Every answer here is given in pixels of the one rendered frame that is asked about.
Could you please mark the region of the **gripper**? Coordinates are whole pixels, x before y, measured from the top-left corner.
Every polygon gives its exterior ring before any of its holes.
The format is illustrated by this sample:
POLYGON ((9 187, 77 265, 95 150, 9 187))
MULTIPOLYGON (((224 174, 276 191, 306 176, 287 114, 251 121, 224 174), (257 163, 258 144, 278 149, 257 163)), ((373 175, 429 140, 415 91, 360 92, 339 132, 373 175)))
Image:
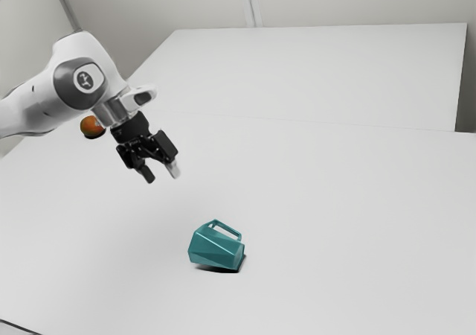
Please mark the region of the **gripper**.
POLYGON ((148 184, 155 181, 155 176, 146 165, 147 158, 162 163, 172 178, 180 177, 176 146, 163 130, 152 135, 149 122, 142 112, 136 112, 121 125, 111 127, 110 133, 118 144, 116 151, 123 163, 140 174, 148 184))

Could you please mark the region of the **teal faceted mug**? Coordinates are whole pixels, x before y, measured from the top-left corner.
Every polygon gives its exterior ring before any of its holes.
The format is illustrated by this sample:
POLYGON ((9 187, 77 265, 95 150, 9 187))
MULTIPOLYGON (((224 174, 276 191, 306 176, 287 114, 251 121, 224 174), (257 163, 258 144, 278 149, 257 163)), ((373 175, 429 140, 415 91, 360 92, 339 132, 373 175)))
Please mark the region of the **teal faceted mug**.
POLYGON ((245 257, 242 234, 214 219, 198 227, 187 253, 194 264, 238 271, 245 257))

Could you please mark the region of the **orange round fruit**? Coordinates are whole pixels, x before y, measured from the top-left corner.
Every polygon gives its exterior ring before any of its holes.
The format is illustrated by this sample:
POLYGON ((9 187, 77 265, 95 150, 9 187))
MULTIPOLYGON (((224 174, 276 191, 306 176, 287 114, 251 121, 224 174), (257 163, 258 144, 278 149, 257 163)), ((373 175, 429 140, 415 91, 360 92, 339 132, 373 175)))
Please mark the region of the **orange round fruit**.
POLYGON ((106 130, 94 115, 88 115, 81 120, 80 131, 86 138, 94 139, 101 137, 106 130))

